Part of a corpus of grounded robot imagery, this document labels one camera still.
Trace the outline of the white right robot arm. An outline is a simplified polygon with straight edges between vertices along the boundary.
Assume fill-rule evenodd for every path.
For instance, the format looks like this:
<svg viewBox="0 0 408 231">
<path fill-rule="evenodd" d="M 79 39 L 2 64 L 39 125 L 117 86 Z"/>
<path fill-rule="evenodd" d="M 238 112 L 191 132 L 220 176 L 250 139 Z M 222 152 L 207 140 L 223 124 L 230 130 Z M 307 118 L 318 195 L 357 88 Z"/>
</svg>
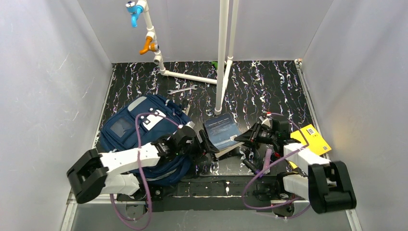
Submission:
<svg viewBox="0 0 408 231">
<path fill-rule="evenodd" d="M 306 133 L 300 129 L 298 132 L 305 141 L 304 144 L 291 137 L 288 119 L 262 118 L 235 138 L 238 142 L 267 146 L 264 168 L 255 173 L 249 185 L 284 160 L 295 163 L 305 173 L 304 176 L 298 172 L 279 173 L 274 183 L 257 188 L 253 194 L 292 195 L 292 201 L 302 198 L 309 201 L 318 214 L 356 208 L 357 199 L 346 164 L 315 154 L 309 148 Z"/>
</svg>

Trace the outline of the yellow book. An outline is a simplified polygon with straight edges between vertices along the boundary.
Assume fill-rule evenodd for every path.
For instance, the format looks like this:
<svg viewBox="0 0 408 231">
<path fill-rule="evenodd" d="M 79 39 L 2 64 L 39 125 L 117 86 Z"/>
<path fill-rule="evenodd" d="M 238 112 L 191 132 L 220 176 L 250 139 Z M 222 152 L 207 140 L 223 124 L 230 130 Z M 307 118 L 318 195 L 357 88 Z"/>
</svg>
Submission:
<svg viewBox="0 0 408 231">
<path fill-rule="evenodd" d="M 302 145 L 306 145 L 307 141 L 309 143 L 308 148 L 316 155 L 322 156 L 332 150 L 312 124 L 301 128 L 300 131 L 292 132 L 290 136 L 301 142 Z"/>
</svg>

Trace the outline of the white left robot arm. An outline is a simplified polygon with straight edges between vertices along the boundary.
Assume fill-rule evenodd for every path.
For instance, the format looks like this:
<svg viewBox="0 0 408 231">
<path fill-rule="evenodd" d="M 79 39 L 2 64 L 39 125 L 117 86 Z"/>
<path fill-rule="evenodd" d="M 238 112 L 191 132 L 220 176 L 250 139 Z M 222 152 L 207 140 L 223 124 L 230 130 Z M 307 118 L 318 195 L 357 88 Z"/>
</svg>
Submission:
<svg viewBox="0 0 408 231">
<path fill-rule="evenodd" d="M 88 150 L 66 174 L 76 201 L 84 204 L 101 194 L 133 195 L 140 189 L 140 182 L 147 189 L 144 168 L 156 167 L 184 156 L 197 159 L 207 153 L 218 152 L 203 129 L 195 132 L 185 125 L 141 147 L 112 153 Z"/>
</svg>

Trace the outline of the blue Nineteen Eighty-Four book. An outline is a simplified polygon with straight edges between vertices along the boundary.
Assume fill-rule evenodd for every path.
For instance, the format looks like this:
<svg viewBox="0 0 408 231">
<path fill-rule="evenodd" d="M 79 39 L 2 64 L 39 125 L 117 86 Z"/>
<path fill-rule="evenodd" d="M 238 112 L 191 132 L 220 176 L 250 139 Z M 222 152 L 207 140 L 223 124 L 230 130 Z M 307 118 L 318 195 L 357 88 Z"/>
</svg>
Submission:
<svg viewBox="0 0 408 231">
<path fill-rule="evenodd" d="M 234 140 L 241 135 L 241 132 L 230 113 L 224 113 L 205 120 L 204 128 L 210 142 L 219 150 L 218 153 L 214 154 L 215 158 L 220 158 L 243 145 L 243 142 Z"/>
</svg>

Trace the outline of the navy blue student backpack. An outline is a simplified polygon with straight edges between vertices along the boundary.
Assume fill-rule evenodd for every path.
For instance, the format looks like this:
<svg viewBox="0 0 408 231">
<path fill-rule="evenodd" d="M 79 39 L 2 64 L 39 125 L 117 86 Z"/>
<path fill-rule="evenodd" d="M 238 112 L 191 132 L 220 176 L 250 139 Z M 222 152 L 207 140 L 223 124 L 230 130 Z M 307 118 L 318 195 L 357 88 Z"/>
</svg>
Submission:
<svg viewBox="0 0 408 231">
<path fill-rule="evenodd" d="M 186 125 L 190 121 L 182 107 L 173 100 L 146 94 L 124 106 L 105 122 L 99 142 L 105 151 L 133 149 L 173 133 L 178 125 Z M 154 167 L 143 165 L 143 172 L 151 184 L 170 186 L 185 176 L 191 164 L 190 158 L 180 155 Z"/>
</svg>

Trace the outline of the pink highlighter pen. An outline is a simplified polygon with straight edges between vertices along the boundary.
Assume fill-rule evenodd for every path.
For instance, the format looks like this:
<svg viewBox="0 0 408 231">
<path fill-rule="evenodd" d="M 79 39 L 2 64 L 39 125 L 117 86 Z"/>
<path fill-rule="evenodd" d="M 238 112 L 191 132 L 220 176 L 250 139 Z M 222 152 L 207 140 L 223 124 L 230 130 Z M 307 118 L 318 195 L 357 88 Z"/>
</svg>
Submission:
<svg viewBox="0 0 408 231">
<path fill-rule="evenodd" d="M 265 157 L 264 157 L 264 164 L 263 164 L 263 174 L 266 175 L 270 172 L 270 163 L 271 163 L 271 157 L 273 154 L 273 149 L 272 148 L 267 148 L 265 152 Z"/>
</svg>

